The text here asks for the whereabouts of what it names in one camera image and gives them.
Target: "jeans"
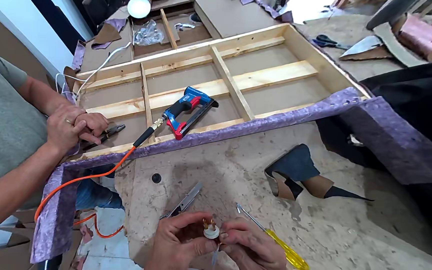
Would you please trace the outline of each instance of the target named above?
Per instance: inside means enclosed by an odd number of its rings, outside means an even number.
[[[114,168],[114,166],[114,164],[108,164],[85,169],[84,176],[106,173]],[[106,177],[114,178],[114,172]],[[118,193],[112,192],[109,188],[97,184],[92,179],[81,180],[76,192],[76,210],[94,208],[96,206],[101,208],[124,209],[123,201]]]

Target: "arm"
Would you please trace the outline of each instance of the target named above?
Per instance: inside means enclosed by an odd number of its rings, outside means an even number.
[[[26,81],[17,91],[24,100],[31,103],[31,105],[47,116],[51,116],[60,106],[76,108],[69,100],[55,92],[47,84],[30,76],[27,76]],[[98,136],[108,128],[110,122],[100,113],[86,113],[85,110],[81,111],[83,113],[75,119],[75,125],[84,120],[88,128],[81,131],[79,138],[95,144],[101,144],[101,140],[99,140]]]
[[[73,105],[69,100],[51,89],[46,83],[30,76],[27,76],[26,81],[16,91],[18,91],[23,99],[47,116],[51,116],[61,105]]]
[[[86,126],[76,126],[65,119],[75,119],[81,110],[61,106],[47,120],[47,142],[17,168],[0,177],[0,223],[16,211],[41,187],[66,152],[78,142],[78,134]]]

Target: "plastic bag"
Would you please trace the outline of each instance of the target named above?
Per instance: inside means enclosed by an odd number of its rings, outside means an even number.
[[[156,21],[149,20],[142,25],[141,29],[136,32],[134,36],[134,43],[139,46],[147,46],[155,43],[161,43],[163,41],[164,35],[156,27]]]

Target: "screwdriver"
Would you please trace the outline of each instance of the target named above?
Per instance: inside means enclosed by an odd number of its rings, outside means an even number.
[[[237,212],[241,214],[241,211],[243,211],[258,227],[261,228],[267,235],[271,236],[271,238],[276,241],[278,245],[280,245],[284,249],[284,253],[286,254],[286,259],[289,261],[289,263],[294,266],[298,270],[309,270],[308,264],[301,258],[293,249],[291,249],[283,240],[279,239],[279,237],[276,235],[276,233],[272,230],[265,229],[258,221],[255,220],[244,208],[241,206],[241,204],[237,203]]]

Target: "wall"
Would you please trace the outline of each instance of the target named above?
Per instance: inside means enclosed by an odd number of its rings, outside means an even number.
[[[72,26],[79,32],[83,39],[90,40],[93,37],[93,33],[88,27],[88,24],[84,20],[83,16],[79,12],[73,0],[51,0],[56,6],[58,6],[64,15],[68,18]]]
[[[0,0],[0,22],[54,78],[71,66],[73,55],[31,0]]]
[[[43,65],[1,22],[0,57],[24,70],[29,76],[42,82],[47,82],[47,72]]]

